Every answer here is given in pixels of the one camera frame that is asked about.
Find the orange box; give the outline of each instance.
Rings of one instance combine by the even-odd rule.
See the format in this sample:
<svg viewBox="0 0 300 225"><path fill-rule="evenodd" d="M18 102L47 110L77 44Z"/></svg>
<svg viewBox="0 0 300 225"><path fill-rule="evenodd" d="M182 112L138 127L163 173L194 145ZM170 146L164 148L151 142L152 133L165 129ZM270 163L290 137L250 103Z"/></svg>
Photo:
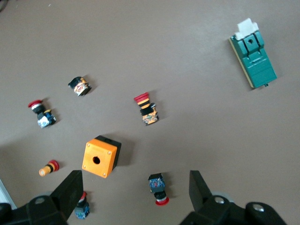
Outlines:
<svg viewBox="0 0 300 225"><path fill-rule="evenodd" d="M86 143L82 169L106 178L117 166L121 143L98 136Z"/></svg>

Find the teal plastic device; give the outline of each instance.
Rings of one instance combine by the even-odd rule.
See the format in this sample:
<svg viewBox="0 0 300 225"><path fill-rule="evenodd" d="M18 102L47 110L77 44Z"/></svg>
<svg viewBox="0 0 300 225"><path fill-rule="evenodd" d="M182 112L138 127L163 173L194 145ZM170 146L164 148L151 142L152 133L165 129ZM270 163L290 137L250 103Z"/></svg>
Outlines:
<svg viewBox="0 0 300 225"><path fill-rule="evenodd" d="M268 86L276 74L264 49L263 38L256 23L247 19L238 24L239 32L229 38L233 50L252 88Z"/></svg>

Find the gray floor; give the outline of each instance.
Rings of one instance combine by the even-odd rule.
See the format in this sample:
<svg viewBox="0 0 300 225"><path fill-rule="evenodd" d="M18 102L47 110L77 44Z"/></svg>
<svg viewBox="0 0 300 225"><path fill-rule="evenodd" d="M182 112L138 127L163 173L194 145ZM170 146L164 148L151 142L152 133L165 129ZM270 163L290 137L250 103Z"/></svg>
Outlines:
<svg viewBox="0 0 300 225"><path fill-rule="evenodd" d="M178 224L191 210L189 170L244 207L271 205L300 221L300 4L273 1L10 0L0 13L0 178L17 206L81 169L87 141L121 142L103 179L83 172L91 214L69 224ZM278 75L251 90L228 42L258 23ZM86 76L92 91L68 87ZM133 98L146 91L161 120L144 126ZM41 130L27 108L45 99L59 122ZM46 177L50 159L62 168ZM151 173L165 173L157 207Z"/></svg>

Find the teal box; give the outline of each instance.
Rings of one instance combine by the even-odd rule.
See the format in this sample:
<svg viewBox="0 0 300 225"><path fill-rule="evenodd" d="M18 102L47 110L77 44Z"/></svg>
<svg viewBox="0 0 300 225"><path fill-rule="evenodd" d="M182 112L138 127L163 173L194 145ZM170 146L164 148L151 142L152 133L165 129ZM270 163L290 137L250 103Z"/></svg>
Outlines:
<svg viewBox="0 0 300 225"><path fill-rule="evenodd" d="M264 41L259 31L241 40L237 40L233 35L229 42L252 88L268 86L269 82L277 78L264 49Z"/></svg>

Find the screw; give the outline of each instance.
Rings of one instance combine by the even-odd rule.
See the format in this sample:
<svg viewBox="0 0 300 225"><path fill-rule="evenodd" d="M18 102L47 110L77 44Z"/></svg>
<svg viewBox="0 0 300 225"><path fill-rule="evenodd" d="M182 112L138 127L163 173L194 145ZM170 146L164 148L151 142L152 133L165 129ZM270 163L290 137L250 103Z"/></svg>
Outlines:
<svg viewBox="0 0 300 225"><path fill-rule="evenodd" d="M44 201L45 201L44 198L38 198L34 203L37 205L37 204L43 203Z"/></svg>
<svg viewBox="0 0 300 225"><path fill-rule="evenodd" d="M221 197L215 197L215 201L216 201L216 203L219 203L219 204L224 204L225 203L224 199L221 198Z"/></svg>
<svg viewBox="0 0 300 225"><path fill-rule="evenodd" d="M264 212L263 206L261 206L261 205L259 205L259 204L253 204L253 208L254 208L256 211Z"/></svg>

